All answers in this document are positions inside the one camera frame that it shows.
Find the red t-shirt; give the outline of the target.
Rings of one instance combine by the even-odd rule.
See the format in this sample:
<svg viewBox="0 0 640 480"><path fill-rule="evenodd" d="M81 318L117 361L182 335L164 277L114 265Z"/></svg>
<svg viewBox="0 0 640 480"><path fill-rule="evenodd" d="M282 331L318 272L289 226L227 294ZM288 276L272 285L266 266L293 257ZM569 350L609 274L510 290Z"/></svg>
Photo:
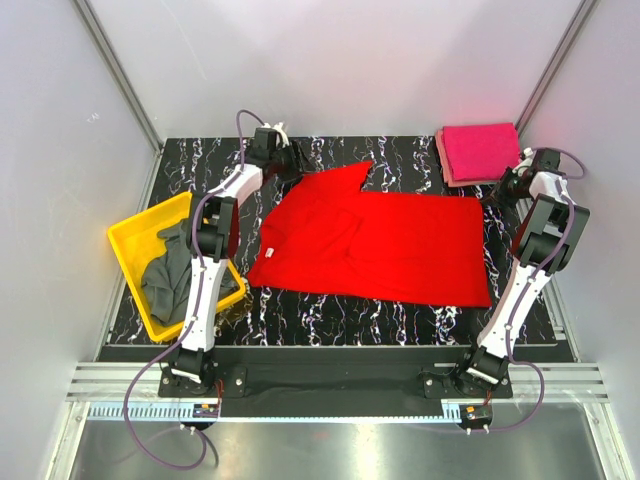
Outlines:
<svg viewBox="0 0 640 480"><path fill-rule="evenodd" d="M487 308L475 197L366 191L371 163L309 174L269 213L254 287Z"/></svg>

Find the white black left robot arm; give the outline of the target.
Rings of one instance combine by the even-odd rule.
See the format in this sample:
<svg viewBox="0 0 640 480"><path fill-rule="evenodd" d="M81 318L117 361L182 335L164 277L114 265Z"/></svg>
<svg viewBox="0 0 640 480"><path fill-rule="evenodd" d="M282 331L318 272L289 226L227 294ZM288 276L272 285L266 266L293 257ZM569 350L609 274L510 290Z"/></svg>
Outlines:
<svg viewBox="0 0 640 480"><path fill-rule="evenodd" d="M239 164L218 186L192 196L186 236L192 280L168 365L193 395L208 394L216 382L214 326L222 280L239 245L239 208L271 178L295 181L303 173L304 155L284 124L266 123L241 143Z"/></svg>

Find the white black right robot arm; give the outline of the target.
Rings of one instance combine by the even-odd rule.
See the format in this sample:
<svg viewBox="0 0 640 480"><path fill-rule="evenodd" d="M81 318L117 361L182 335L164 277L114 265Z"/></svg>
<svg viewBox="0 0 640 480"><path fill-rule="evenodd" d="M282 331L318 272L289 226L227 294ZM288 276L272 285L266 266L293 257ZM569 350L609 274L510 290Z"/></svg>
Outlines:
<svg viewBox="0 0 640 480"><path fill-rule="evenodd" d="M577 205L568 186L581 179L584 164L552 147L526 149L521 162L505 170L485 204L513 207L530 199L531 207L512 241L511 275L486 327L454 371L454 384L466 396L493 390L506 378L515 342L526 317L552 277L562 271L576 249L590 217Z"/></svg>

